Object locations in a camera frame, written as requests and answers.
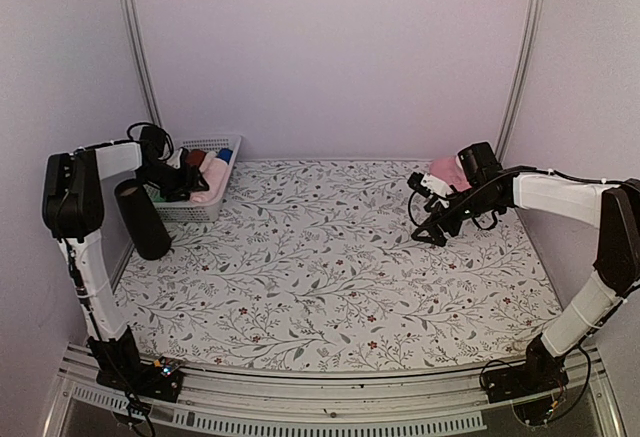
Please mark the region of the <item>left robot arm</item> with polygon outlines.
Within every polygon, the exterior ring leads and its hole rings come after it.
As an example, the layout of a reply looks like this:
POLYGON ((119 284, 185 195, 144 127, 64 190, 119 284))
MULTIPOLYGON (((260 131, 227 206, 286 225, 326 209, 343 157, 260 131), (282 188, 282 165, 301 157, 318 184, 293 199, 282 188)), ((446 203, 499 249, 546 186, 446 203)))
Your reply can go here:
POLYGON ((173 141, 161 127, 138 122, 123 140, 80 147, 47 160, 42 216, 58 242, 89 329, 88 343, 101 371, 128 391, 148 383, 130 326, 115 303, 102 249, 105 218, 102 183, 120 174, 132 179, 117 185, 115 196, 129 236, 145 260, 158 260, 171 238, 148 188, 168 201, 186 200, 208 189, 201 172, 175 155, 173 141))

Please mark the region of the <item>pink towel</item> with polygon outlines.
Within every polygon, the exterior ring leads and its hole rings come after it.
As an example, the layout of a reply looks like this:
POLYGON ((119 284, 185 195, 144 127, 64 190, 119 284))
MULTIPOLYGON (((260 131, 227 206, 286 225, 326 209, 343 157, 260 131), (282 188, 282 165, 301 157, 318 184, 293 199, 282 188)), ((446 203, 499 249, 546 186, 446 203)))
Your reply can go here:
POLYGON ((210 189, 206 192, 193 192, 190 196, 190 202, 193 204, 209 204, 215 201, 224 190, 229 171, 230 166, 228 163, 217 157, 210 159, 201 171, 210 189))

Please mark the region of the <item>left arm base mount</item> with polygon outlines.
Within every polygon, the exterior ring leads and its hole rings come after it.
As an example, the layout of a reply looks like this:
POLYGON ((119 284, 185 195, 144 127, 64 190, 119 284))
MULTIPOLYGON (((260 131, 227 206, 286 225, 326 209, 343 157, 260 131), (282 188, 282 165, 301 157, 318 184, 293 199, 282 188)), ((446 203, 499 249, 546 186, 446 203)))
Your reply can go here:
POLYGON ((142 362, 107 363, 98 372, 98 384, 138 397, 148 397, 176 403, 182 390, 184 373, 181 370, 166 371, 163 365, 142 362))

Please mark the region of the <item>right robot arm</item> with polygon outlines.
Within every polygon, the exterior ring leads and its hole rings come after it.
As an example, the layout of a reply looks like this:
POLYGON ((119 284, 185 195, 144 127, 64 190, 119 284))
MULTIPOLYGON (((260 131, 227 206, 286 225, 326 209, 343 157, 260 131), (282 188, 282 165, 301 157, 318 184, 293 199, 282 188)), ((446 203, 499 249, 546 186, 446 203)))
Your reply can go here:
POLYGON ((562 359, 597 333, 639 288, 639 181, 571 176, 557 169, 504 167, 487 142, 431 162, 408 179, 426 217, 412 238, 443 247, 466 221, 509 209, 525 220, 563 311, 534 338, 517 384, 537 393, 562 359))

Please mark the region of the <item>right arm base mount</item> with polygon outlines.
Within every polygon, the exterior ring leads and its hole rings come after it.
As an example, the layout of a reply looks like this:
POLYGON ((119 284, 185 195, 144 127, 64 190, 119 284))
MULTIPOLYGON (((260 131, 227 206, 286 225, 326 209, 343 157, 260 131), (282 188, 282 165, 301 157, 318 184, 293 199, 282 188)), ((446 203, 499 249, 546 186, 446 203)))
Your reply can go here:
POLYGON ((480 371, 480 388, 486 393, 490 403, 544 393, 538 399, 513 405, 512 411, 527 427, 547 426, 570 414, 587 391, 592 362, 583 349, 580 352, 587 362, 585 381, 573 402, 563 411, 560 408, 566 403, 569 384, 564 367, 565 357, 528 356, 524 363, 518 365, 499 359, 491 360, 480 371))

